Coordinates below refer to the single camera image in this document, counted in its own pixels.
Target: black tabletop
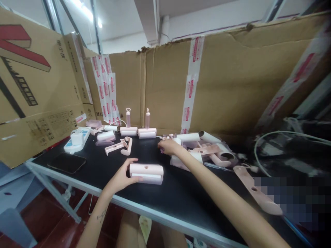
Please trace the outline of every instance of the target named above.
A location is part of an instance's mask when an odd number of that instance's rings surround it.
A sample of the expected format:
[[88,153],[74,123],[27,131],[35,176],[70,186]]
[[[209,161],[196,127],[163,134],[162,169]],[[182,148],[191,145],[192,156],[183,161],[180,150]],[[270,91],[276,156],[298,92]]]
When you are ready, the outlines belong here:
[[[122,137],[116,135],[115,143]],[[159,138],[138,139],[132,137],[130,156],[124,156],[120,149],[106,155],[104,146],[96,146],[96,136],[90,135],[84,149],[75,155],[85,157],[86,164],[76,174],[66,174],[76,180],[103,189],[128,157],[138,158],[137,163],[160,164],[164,169],[162,185],[133,184],[117,193],[118,196],[170,215],[174,218],[214,232],[236,242],[246,244],[228,219],[214,204],[195,177],[188,171],[171,166],[170,156],[161,154],[157,148]],[[34,163],[47,167],[47,163],[64,152],[62,144],[39,156]],[[228,186],[251,204],[291,247],[304,247],[304,243],[296,236],[282,217],[263,212],[249,194],[240,179],[233,172],[209,168]]]

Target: smartphone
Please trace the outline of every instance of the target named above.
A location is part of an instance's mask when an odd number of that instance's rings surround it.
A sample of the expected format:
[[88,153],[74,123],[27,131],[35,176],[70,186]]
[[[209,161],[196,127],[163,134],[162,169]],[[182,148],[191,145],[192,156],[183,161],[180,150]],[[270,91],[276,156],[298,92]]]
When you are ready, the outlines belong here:
[[61,153],[59,156],[54,158],[51,162],[47,163],[47,166],[50,168],[53,168],[53,169],[58,169],[60,171],[66,172],[66,173],[74,174],[85,163],[86,163],[86,158],[68,154],[68,153]]

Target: metal table frame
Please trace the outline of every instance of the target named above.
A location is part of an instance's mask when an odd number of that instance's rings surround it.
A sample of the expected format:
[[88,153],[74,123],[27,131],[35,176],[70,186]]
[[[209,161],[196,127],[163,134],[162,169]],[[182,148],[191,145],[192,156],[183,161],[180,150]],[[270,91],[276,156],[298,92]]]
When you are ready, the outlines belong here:
[[[69,176],[66,176],[60,172],[57,172],[52,169],[46,168],[44,166],[38,165],[38,164],[34,163],[33,160],[34,159],[32,159],[32,158],[27,160],[25,162],[25,165],[32,171],[32,173],[35,174],[35,176],[41,181],[41,183],[45,186],[45,188],[47,188],[49,190],[49,192],[61,204],[61,206],[68,212],[68,214],[70,214],[71,217],[73,217],[74,220],[77,223],[79,223],[81,221],[81,218],[77,215],[76,211],[78,210],[78,208],[80,207],[82,202],[85,200],[85,198],[87,197],[88,194],[92,194],[94,196],[99,197],[102,190],[99,188],[96,188],[92,185],[86,184],[82,181],[79,181],[79,180],[76,180]],[[84,194],[84,196],[82,197],[82,199],[80,200],[80,202],[75,207],[75,209],[72,209],[72,207],[63,198],[63,196],[55,188],[55,186],[52,184],[52,182],[49,180],[48,177],[51,177],[60,182],[66,183],[69,186],[78,188],[78,189],[86,192]],[[161,223],[165,226],[168,226],[172,229],[175,229],[179,232],[185,233],[185,234],[195,237],[197,239],[201,239],[205,242],[208,242],[211,245],[217,245],[217,246],[220,245],[220,246],[229,247],[229,248],[230,247],[247,248],[247,246],[240,244],[238,242],[235,242],[226,237],[223,237],[219,234],[216,234],[216,233],[210,232],[206,229],[197,227],[195,225],[192,225],[192,224],[182,221],[180,219],[174,218],[170,215],[161,213],[159,211],[156,211],[156,210],[146,207],[144,205],[137,204],[137,203],[127,200],[123,197],[114,195],[111,202],[118,206],[121,206],[125,209],[128,209],[132,212],[146,216],[156,222],[159,222],[159,223]]]

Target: hand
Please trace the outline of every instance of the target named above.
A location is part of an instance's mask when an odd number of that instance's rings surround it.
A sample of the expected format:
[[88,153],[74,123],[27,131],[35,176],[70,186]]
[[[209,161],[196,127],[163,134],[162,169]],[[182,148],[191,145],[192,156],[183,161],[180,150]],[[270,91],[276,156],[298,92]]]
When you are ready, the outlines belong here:
[[176,143],[176,141],[170,139],[160,141],[158,143],[158,148],[164,148],[164,153],[167,155],[176,155],[176,153],[184,149],[180,144]]
[[124,189],[126,186],[143,181],[142,177],[132,177],[132,178],[127,177],[127,170],[130,163],[136,161],[138,161],[137,158],[128,158],[127,160],[125,160],[124,164],[118,169],[116,174],[104,187],[102,191],[102,195],[111,198],[114,194]]

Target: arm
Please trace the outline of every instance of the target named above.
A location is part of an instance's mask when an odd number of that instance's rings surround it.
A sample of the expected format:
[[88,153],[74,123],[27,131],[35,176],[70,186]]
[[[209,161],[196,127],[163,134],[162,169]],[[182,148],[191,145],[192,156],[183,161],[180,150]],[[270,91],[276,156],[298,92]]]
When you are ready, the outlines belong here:
[[249,247],[290,247],[254,208],[185,148],[172,140],[161,141],[158,146],[188,167]]
[[77,248],[93,248],[97,246],[101,227],[106,215],[109,203],[113,195],[124,189],[126,186],[137,183],[141,178],[128,178],[126,171],[130,163],[138,161],[137,158],[128,158],[119,168],[113,178],[103,189],[96,206],[86,224],[82,236],[79,239]]

